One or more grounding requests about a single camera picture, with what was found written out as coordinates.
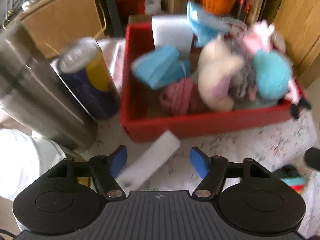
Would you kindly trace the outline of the purple knitted cloth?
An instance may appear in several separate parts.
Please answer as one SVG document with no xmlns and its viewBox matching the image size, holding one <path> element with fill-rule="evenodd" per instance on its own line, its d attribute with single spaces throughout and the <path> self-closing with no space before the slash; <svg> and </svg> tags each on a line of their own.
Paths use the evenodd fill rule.
<svg viewBox="0 0 320 240">
<path fill-rule="evenodd" d="M 257 96 L 255 69 L 252 67 L 253 55 L 245 42 L 247 35 L 248 33 L 238 34 L 231 42 L 232 53 L 241 55 L 244 63 L 241 70 L 231 78 L 229 94 L 235 101 L 241 101 L 246 97 L 250 102 L 255 102 Z"/>
</svg>

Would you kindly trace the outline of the cream plush toy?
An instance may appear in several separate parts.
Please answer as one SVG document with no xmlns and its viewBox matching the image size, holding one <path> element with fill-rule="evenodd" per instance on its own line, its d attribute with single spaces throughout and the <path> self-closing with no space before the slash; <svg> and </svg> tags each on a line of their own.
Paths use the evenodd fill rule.
<svg viewBox="0 0 320 240">
<path fill-rule="evenodd" d="M 201 50 L 197 87 L 203 103 L 212 111 L 230 112 L 234 99 L 228 94 L 232 77 L 240 72 L 244 58 L 231 51 L 219 34 Z"/>
</svg>

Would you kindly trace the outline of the white foam block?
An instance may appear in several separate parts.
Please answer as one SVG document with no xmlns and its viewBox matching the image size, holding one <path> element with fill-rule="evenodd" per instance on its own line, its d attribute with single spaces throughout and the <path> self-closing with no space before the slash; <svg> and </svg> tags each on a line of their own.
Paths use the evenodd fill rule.
<svg viewBox="0 0 320 240">
<path fill-rule="evenodd" d="M 155 48 L 171 45 L 189 59 L 194 33 L 186 15 L 153 16 L 151 26 Z"/>
<path fill-rule="evenodd" d="M 180 139 L 165 131 L 137 160 L 117 176 L 126 195 L 137 191 L 178 150 Z"/>
</svg>

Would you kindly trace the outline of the steel thermos flask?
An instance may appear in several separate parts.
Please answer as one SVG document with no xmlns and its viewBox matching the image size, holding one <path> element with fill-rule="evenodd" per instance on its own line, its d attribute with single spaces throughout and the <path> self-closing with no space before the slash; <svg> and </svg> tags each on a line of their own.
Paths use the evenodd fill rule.
<svg viewBox="0 0 320 240">
<path fill-rule="evenodd" d="M 1 31 L 1 109 L 70 150 L 89 148 L 98 126 L 20 22 Z"/>
</svg>

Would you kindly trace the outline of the clear glass jar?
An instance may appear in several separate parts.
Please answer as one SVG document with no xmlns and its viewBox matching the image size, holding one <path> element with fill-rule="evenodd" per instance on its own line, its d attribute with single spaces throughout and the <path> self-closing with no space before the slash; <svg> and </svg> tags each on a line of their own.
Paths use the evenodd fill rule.
<svg viewBox="0 0 320 240">
<path fill-rule="evenodd" d="M 66 155 L 55 142 L 1 129 L 1 197 L 13 201 L 26 187 Z"/>
</svg>

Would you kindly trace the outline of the dark wooden stool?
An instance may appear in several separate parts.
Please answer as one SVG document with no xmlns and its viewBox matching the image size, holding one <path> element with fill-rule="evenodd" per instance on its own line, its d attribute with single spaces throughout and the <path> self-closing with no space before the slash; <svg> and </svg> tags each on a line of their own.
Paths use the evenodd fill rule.
<svg viewBox="0 0 320 240">
<path fill-rule="evenodd" d="M 151 15 L 130 15 L 129 16 L 129 25 L 137 23 L 151 23 Z"/>
</svg>

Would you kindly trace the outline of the wooden TV cabinet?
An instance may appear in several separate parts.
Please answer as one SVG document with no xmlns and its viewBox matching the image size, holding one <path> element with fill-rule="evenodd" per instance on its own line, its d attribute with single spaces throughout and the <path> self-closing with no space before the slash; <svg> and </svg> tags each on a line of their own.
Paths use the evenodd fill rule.
<svg viewBox="0 0 320 240">
<path fill-rule="evenodd" d="M 102 0 L 40 0 L 18 14 L 43 55 L 50 59 L 81 37 L 105 37 Z"/>
</svg>

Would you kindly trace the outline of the pink knitted yarn item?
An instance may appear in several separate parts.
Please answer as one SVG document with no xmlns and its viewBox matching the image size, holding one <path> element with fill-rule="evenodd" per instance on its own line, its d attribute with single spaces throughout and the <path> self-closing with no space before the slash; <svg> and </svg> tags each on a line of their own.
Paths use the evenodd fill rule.
<svg viewBox="0 0 320 240">
<path fill-rule="evenodd" d="M 159 95 L 162 109 L 173 116 L 188 114 L 193 85 L 191 78 L 184 77 L 163 88 Z"/>
</svg>

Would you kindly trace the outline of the wooden cupboard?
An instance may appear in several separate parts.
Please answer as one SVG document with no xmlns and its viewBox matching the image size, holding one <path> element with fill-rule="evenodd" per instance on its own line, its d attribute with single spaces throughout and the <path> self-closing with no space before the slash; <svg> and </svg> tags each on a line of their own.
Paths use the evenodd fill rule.
<svg viewBox="0 0 320 240">
<path fill-rule="evenodd" d="M 267 0 L 263 19 L 283 35 L 304 87 L 319 77 L 319 0 Z"/>
</svg>

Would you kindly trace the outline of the blue yellow drink can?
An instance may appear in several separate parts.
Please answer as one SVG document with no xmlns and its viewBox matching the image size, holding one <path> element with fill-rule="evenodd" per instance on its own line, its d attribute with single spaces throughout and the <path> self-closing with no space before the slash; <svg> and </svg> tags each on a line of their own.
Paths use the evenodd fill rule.
<svg viewBox="0 0 320 240">
<path fill-rule="evenodd" d="M 105 120 L 120 102 L 103 51 L 92 37 L 71 44 L 57 61 L 57 72 L 89 114 Z"/>
</svg>

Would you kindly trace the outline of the pink pig plush toy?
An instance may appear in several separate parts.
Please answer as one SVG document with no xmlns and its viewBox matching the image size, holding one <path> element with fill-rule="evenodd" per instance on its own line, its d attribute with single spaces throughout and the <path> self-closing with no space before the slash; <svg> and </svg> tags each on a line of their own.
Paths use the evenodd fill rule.
<svg viewBox="0 0 320 240">
<path fill-rule="evenodd" d="M 280 99 L 290 102 L 291 116 L 299 119 L 299 107 L 310 110 L 310 103 L 299 94 L 289 60 L 273 48 L 271 37 L 274 25 L 266 20 L 253 24 L 242 44 L 252 59 L 255 69 L 255 87 L 259 98 L 268 103 Z"/>
</svg>

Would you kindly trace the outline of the red cardboard box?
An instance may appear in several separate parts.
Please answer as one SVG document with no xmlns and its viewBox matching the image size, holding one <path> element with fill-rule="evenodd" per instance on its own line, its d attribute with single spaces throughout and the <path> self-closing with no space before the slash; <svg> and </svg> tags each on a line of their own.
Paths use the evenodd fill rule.
<svg viewBox="0 0 320 240">
<path fill-rule="evenodd" d="M 158 98 L 138 82 L 130 68 L 136 58 L 154 48 L 150 22 L 127 26 L 120 125 L 134 142 L 156 140 L 167 130 L 178 138 L 188 138 L 261 127 L 291 119 L 290 103 L 285 100 L 266 108 L 165 116 L 158 105 Z"/>
</svg>

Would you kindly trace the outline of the blue face mask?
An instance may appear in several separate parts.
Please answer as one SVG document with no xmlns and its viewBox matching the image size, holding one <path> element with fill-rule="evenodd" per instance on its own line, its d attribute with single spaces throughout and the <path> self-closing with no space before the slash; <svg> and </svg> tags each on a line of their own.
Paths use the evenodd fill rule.
<svg viewBox="0 0 320 240">
<path fill-rule="evenodd" d="M 131 63 L 131 72 L 136 79 L 153 90 L 189 77 L 190 71 L 190 61 L 180 59 L 180 52 L 171 45 L 159 47 Z"/>
</svg>

